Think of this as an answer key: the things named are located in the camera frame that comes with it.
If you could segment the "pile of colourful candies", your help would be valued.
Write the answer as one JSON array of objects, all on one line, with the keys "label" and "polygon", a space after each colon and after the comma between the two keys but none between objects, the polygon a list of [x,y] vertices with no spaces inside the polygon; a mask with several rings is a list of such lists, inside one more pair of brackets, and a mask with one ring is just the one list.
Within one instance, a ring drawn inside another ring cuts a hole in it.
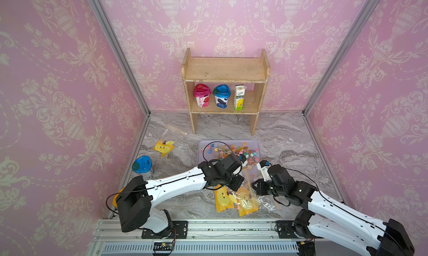
[{"label": "pile of colourful candies", "polygon": [[208,141],[207,144],[200,142],[199,151],[198,163],[212,159],[223,160],[231,153],[238,157],[244,154],[248,160],[248,168],[262,160],[259,143],[256,140]]}]

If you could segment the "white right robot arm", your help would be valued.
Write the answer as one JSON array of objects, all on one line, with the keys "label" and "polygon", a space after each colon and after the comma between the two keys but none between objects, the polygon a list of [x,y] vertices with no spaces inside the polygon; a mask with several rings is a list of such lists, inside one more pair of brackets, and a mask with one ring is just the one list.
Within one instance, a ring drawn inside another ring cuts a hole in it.
[{"label": "white right robot arm", "polygon": [[301,237],[328,239],[362,256],[412,256],[415,253],[405,227],[397,220],[383,221],[356,211],[319,190],[315,182],[296,181],[290,169],[263,160],[262,178],[252,183],[258,196],[284,197],[300,207],[293,225]]}]

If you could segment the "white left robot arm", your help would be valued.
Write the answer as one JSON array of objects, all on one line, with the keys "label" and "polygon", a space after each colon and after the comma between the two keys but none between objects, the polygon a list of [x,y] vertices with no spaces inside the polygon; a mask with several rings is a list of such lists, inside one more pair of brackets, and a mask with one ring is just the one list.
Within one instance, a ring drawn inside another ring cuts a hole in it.
[{"label": "white left robot arm", "polygon": [[169,212],[156,209],[158,204],[191,191],[223,186],[237,191],[244,181],[240,172],[246,165],[245,156],[229,154],[223,160],[204,161],[164,179],[145,181],[142,176],[134,177],[116,198],[121,231],[128,233],[142,227],[155,234],[170,233],[173,222]]}]

